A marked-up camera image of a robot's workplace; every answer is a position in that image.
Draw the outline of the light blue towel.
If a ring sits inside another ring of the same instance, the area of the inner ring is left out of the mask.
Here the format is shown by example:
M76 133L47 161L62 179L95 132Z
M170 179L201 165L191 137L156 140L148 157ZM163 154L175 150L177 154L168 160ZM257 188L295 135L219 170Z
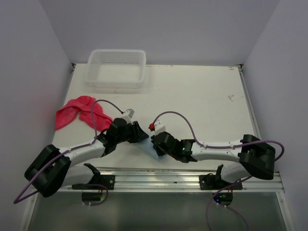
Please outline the light blue towel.
M156 160L161 160L164 156L159 156L156 150L153 148L153 144L150 138L147 138L139 143L136 143L136 146L148 154L151 158Z

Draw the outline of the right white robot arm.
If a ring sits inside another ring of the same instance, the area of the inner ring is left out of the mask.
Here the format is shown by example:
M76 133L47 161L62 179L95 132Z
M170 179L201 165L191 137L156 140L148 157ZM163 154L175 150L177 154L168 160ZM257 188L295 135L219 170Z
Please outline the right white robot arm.
M169 155L182 163L205 160L230 161L220 165L214 177L220 189L249 176L272 180L275 165L275 148L253 135L230 142L198 143L195 140L178 140L168 132L151 137L153 148L159 156Z

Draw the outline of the red towel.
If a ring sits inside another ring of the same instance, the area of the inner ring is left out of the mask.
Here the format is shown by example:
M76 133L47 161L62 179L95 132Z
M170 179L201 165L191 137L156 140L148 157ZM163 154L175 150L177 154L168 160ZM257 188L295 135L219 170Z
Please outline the red towel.
M91 107L96 101L90 96L80 96L76 99L69 100L68 103L56 112L55 130L60 130L73 122L77 115L79 120L85 122L89 127L94 128L91 117ZM103 108L96 103L93 108L94 122L98 131L108 129L113 121L111 117L103 112Z

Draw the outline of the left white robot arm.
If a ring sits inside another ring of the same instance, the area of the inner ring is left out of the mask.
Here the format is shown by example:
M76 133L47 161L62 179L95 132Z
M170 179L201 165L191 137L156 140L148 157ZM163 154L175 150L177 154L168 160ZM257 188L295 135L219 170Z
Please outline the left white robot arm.
M149 138L137 121L116 118L88 143L57 148L47 145L25 171L25 178L43 197L55 194L61 187L72 185L79 189L103 189L103 178L90 159L105 157L123 142L140 143Z

